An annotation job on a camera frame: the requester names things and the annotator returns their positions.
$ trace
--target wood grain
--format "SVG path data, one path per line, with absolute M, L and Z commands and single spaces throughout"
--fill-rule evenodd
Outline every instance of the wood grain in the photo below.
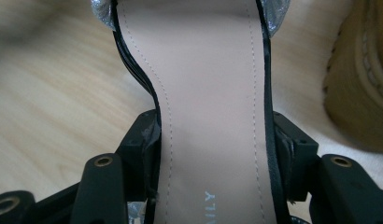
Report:
M 0 193 L 41 200 L 81 178 L 85 161 L 113 152 L 136 116 L 154 107 L 126 71 L 89 1 L 0 0 Z M 383 188 L 383 155 L 339 133 L 323 109 L 322 80 L 350 0 L 293 0 L 272 39 L 273 101 L 320 144 L 358 161 Z M 309 219 L 305 203 L 291 211 Z

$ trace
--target insole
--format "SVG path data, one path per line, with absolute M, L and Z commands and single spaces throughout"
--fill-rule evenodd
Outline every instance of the insole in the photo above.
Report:
M 275 223 L 255 0 L 122 0 L 162 119 L 155 223 Z

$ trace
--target shoe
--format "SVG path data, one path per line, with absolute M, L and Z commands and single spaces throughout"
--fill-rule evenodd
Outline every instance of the shoe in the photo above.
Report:
M 357 0 L 324 80 L 325 108 L 362 149 L 383 153 L 383 1 Z
M 121 58 L 160 114 L 146 222 L 289 223 L 260 1 L 122 0 L 114 12 Z

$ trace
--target brown shoe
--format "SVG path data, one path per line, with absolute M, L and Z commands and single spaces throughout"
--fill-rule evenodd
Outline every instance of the brown shoe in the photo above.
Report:
M 357 0 L 340 27 L 324 80 L 325 108 L 341 131 L 383 152 L 383 0 Z

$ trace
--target sandal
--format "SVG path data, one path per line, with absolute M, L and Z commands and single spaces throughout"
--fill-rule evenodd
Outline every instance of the sandal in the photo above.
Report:
M 162 128 L 154 223 L 289 223 L 260 1 L 121 0 L 115 38 Z

